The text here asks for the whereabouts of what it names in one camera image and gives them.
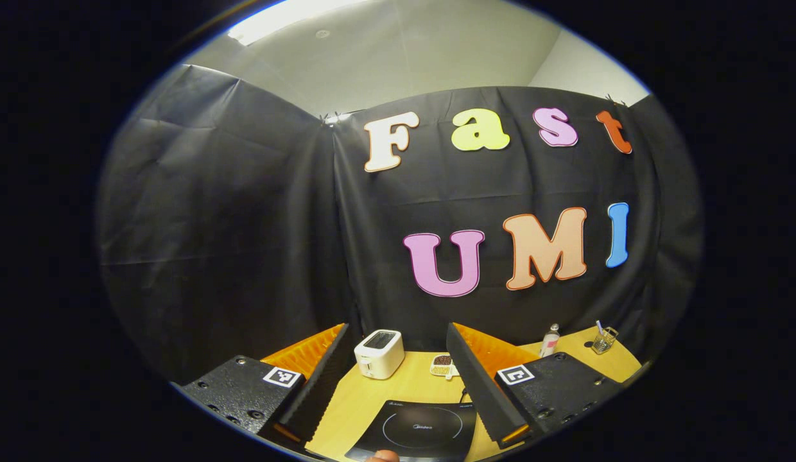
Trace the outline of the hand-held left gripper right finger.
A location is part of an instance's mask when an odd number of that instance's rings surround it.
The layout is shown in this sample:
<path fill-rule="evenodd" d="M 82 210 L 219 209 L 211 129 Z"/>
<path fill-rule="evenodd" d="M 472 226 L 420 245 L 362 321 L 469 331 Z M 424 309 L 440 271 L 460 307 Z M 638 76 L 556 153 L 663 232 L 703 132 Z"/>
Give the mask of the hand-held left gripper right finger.
<path fill-rule="evenodd" d="M 506 449 L 569 427 L 622 385 L 569 353 L 547 357 L 450 323 L 447 351 L 489 438 Z"/>

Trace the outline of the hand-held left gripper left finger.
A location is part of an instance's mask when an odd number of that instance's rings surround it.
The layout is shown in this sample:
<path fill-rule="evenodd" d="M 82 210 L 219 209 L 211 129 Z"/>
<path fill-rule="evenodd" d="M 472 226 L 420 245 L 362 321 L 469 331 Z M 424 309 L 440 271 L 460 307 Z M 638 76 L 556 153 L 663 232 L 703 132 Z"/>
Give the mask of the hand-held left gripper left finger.
<path fill-rule="evenodd" d="M 304 445 L 349 368 L 349 324 L 342 323 L 264 359 L 237 355 L 181 389 L 251 433 Z"/>

